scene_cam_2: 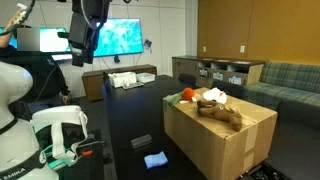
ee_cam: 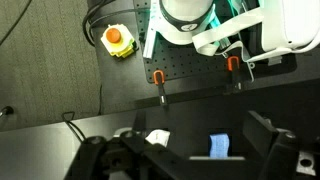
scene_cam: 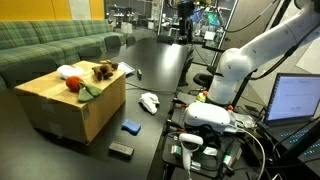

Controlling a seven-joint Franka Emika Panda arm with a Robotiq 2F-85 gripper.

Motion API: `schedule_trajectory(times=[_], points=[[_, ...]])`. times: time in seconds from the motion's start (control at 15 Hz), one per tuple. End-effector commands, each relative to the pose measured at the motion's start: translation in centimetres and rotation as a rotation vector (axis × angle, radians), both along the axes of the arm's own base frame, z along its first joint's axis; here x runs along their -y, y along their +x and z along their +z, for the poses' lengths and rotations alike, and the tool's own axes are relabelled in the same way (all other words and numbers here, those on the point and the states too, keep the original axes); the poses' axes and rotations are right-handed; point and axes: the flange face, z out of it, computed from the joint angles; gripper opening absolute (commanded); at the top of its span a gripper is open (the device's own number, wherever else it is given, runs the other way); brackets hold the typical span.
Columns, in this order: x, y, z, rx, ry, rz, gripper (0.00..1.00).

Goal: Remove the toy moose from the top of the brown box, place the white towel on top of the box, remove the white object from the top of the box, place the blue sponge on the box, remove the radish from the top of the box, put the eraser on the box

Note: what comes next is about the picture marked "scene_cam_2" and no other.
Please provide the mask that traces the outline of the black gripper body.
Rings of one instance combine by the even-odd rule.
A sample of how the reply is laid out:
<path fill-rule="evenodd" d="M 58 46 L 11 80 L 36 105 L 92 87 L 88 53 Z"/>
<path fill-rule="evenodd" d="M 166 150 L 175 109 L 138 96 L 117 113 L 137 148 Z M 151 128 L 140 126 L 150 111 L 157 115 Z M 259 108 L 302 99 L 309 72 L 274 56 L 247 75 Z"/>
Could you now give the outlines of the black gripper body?
<path fill-rule="evenodd" d="M 107 21 L 112 0 L 72 0 L 72 19 L 68 41 L 72 65 L 92 64 L 98 47 L 99 32 Z"/>

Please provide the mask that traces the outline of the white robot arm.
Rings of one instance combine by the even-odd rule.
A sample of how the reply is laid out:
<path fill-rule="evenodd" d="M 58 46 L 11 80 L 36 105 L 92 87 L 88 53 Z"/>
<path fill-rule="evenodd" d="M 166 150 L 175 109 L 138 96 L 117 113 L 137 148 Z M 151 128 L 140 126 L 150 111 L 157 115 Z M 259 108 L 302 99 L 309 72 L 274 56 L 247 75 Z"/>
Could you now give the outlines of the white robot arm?
<path fill-rule="evenodd" d="M 66 105 L 39 111 L 30 121 L 20 119 L 10 112 L 9 105 L 31 89 L 31 74 L 20 66 L 1 62 L 0 77 L 1 180 L 60 180 L 58 171 L 76 164 L 82 156 L 80 149 L 89 145 L 87 115 L 77 105 Z M 80 127 L 83 134 L 69 148 L 64 146 L 65 124 Z M 47 161 L 36 137 L 46 127 L 51 131 L 53 162 Z"/>

